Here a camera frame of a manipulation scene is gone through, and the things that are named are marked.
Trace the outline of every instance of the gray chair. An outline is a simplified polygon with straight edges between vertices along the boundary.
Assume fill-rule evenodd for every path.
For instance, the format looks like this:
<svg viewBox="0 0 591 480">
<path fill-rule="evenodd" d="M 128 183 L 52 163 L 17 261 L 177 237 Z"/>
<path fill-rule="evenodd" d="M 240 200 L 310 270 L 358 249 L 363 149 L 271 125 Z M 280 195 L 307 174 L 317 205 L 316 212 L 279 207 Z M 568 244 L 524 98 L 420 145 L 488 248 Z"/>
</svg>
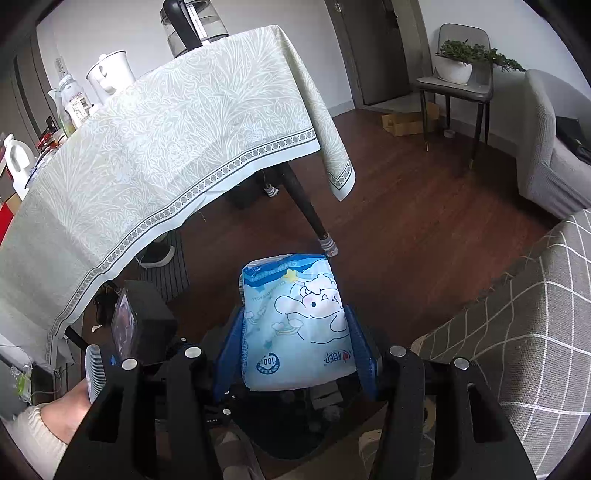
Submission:
<svg viewBox="0 0 591 480">
<path fill-rule="evenodd" d="M 439 29 L 439 44 L 437 52 L 441 48 L 441 44 L 446 40 L 465 41 L 469 45 L 484 45 L 490 49 L 491 42 L 484 30 L 475 27 L 467 27 L 465 25 L 456 25 L 446 23 Z M 478 151 L 478 144 L 480 143 L 480 130 L 482 128 L 482 115 L 484 107 L 486 107 L 485 115 L 485 130 L 484 138 L 485 144 L 488 144 L 488 130 L 491 123 L 491 99 L 493 95 L 493 80 L 492 80 L 492 65 L 488 63 L 475 64 L 472 69 L 472 75 L 466 85 L 459 85 L 457 83 L 447 82 L 439 78 L 435 72 L 430 77 L 418 78 L 414 81 L 414 86 L 419 89 L 421 96 L 421 110 L 423 112 L 423 131 L 425 135 L 425 145 L 429 151 L 428 136 L 427 136 L 427 112 L 425 92 L 438 93 L 445 96 L 446 101 L 446 124 L 449 128 L 450 124 L 450 97 L 461 98 L 470 102 L 478 104 L 478 115 L 476 117 L 476 131 L 474 134 L 474 143 L 472 145 L 472 155 L 470 157 L 470 168 L 476 157 Z"/>
<path fill-rule="evenodd" d="M 436 362 L 465 357 L 482 371 L 540 480 L 591 471 L 590 219 L 583 210 L 559 223 L 486 297 L 411 347 Z"/>
<path fill-rule="evenodd" d="M 591 100 L 547 72 L 528 70 L 524 102 L 519 193 L 560 219 L 590 207 L 591 166 L 556 138 L 556 116 L 577 118 L 591 140 Z"/>
</svg>

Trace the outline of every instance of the door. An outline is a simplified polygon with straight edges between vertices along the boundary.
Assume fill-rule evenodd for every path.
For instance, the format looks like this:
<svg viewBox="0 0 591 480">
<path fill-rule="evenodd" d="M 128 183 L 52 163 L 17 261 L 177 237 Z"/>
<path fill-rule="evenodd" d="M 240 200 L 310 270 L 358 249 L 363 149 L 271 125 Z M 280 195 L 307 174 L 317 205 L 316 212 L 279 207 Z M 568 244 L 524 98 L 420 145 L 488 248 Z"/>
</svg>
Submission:
<svg viewBox="0 0 591 480">
<path fill-rule="evenodd" d="M 326 0 L 352 89 L 363 105 L 410 93 L 397 17 L 391 0 Z"/>
<path fill-rule="evenodd" d="M 0 67 L 0 132 L 12 133 L 37 153 L 35 147 L 55 106 L 48 96 L 49 81 L 41 62 L 37 36 L 21 44 L 12 62 Z"/>
</svg>

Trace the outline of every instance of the white flower pot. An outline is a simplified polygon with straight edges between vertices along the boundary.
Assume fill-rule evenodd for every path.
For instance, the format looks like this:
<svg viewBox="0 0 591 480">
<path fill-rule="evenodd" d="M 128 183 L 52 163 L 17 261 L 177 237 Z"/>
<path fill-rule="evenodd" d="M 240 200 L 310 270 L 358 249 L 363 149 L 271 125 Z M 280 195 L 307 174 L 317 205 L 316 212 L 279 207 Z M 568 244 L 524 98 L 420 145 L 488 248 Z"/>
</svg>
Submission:
<svg viewBox="0 0 591 480">
<path fill-rule="evenodd" d="M 472 74 L 472 63 L 464 63 L 444 57 L 435 57 L 435 68 L 439 78 L 460 85 L 467 84 Z"/>
</svg>

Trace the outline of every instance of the round metal bolt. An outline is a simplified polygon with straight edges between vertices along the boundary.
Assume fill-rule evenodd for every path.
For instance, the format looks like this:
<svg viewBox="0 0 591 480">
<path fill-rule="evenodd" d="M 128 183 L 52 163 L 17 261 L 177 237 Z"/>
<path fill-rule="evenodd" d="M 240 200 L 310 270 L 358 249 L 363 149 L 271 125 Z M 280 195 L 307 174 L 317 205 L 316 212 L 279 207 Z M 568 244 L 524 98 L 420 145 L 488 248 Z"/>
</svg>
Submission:
<svg viewBox="0 0 591 480">
<path fill-rule="evenodd" d="M 468 370 L 468 368 L 470 367 L 470 362 L 465 358 L 456 358 L 453 361 L 453 364 L 460 370 Z"/>
<path fill-rule="evenodd" d="M 406 349 L 400 345 L 392 345 L 390 347 L 390 355 L 392 356 L 404 356 L 406 355 Z"/>
<path fill-rule="evenodd" d="M 128 358 L 127 360 L 123 360 L 123 363 L 121 364 L 121 368 L 123 370 L 133 370 L 137 366 L 138 361 L 135 358 Z"/>
<path fill-rule="evenodd" d="M 197 358 L 199 355 L 201 355 L 201 349 L 198 346 L 190 346 L 185 350 L 187 358 Z"/>
</svg>

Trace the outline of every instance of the small screen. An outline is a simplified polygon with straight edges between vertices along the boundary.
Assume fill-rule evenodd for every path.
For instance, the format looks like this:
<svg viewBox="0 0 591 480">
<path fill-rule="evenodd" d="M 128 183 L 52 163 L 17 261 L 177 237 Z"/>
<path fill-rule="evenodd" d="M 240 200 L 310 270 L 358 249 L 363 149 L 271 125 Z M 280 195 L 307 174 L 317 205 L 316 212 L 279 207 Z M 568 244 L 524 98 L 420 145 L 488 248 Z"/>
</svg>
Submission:
<svg viewBox="0 0 591 480">
<path fill-rule="evenodd" d="M 119 303 L 117 304 L 117 309 L 111 322 L 111 331 L 113 332 L 113 341 L 119 353 L 119 358 L 121 360 L 129 358 L 136 331 L 136 321 L 125 291 L 119 298 Z"/>
</svg>

